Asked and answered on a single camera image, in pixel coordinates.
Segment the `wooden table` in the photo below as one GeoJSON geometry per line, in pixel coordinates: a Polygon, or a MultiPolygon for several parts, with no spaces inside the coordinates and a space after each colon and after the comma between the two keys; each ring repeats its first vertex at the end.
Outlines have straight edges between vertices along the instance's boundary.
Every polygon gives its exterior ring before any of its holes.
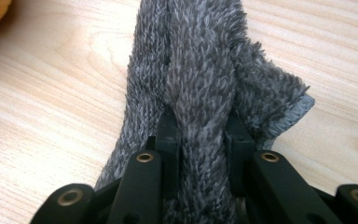
{"type": "MultiPolygon", "coordinates": [[[[316,106],[279,137],[314,187],[358,183],[358,1],[248,0],[249,36],[310,85],[316,106]]],[[[0,22],[0,223],[51,192],[94,185],[120,132],[139,0],[14,0],[0,22]]]]}

